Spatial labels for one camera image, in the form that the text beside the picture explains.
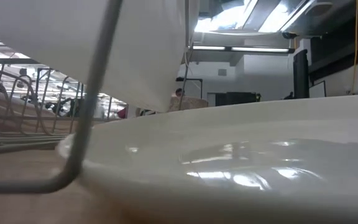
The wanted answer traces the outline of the white plate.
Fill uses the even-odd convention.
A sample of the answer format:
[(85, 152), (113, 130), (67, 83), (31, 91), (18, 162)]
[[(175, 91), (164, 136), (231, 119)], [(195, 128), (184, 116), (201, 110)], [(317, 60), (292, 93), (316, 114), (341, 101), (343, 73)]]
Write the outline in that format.
[(98, 124), (77, 183), (147, 223), (358, 224), (358, 95)]

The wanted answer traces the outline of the grey patterned mug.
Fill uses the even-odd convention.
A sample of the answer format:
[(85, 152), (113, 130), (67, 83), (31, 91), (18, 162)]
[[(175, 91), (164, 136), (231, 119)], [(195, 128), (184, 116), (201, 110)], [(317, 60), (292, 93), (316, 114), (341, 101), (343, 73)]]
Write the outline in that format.
[(184, 96), (182, 101), (180, 101), (180, 99), (181, 98), (177, 96), (171, 98), (168, 112), (208, 107), (208, 102), (200, 98)]

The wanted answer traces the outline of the black workstation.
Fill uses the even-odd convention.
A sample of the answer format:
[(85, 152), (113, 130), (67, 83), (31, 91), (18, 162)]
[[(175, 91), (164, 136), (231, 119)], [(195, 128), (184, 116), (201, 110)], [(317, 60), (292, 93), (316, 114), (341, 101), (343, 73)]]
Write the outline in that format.
[(215, 106), (255, 103), (261, 99), (260, 93), (254, 92), (227, 92), (215, 94)]

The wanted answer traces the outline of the ceiling light strip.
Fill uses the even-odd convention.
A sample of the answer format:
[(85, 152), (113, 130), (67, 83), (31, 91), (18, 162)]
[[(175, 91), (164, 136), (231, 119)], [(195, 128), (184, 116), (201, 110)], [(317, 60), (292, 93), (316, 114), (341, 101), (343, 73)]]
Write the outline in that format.
[(282, 49), (282, 48), (266, 48), (266, 47), (221, 47), (221, 46), (203, 46), (198, 45), (193, 47), (194, 50), (204, 51), (222, 51), (222, 52), (256, 52), (256, 53), (278, 53), (278, 54), (290, 54), (294, 49)]

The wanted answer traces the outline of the whiteboard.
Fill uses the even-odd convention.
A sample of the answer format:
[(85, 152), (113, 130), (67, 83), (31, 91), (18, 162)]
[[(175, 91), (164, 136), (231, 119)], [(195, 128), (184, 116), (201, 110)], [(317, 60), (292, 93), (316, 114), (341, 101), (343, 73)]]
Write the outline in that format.
[(324, 98), (326, 97), (326, 83), (321, 81), (309, 88), (310, 98)]

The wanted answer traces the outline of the clear plastic cutlery holder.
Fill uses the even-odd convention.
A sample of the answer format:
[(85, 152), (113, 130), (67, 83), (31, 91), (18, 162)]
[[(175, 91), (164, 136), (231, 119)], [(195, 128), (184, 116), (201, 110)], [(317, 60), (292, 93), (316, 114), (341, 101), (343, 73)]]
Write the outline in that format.
[(102, 92), (168, 110), (200, 0), (0, 0), (0, 41), (85, 82), (109, 2), (121, 6)]

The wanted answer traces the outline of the black background frame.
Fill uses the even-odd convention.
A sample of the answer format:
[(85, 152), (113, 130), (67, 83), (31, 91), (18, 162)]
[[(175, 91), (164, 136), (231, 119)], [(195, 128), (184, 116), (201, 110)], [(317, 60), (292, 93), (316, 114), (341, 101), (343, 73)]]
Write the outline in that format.
[(200, 78), (187, 78), (186, 83), (183, 84), (184, 78), (178, 77), (175, 80), (175, 88), (181, 88), (184, 91), (185, 96), (192, 98), (203, 98), (203, 80)]

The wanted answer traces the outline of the black upright post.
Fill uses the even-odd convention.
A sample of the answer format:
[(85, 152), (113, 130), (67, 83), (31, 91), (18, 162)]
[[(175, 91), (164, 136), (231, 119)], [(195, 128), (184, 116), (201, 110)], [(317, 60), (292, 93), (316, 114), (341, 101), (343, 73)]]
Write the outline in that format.
[(307, 50), (301, 50), (293, 57), (294, 98), (309, 98), (309, 72)]

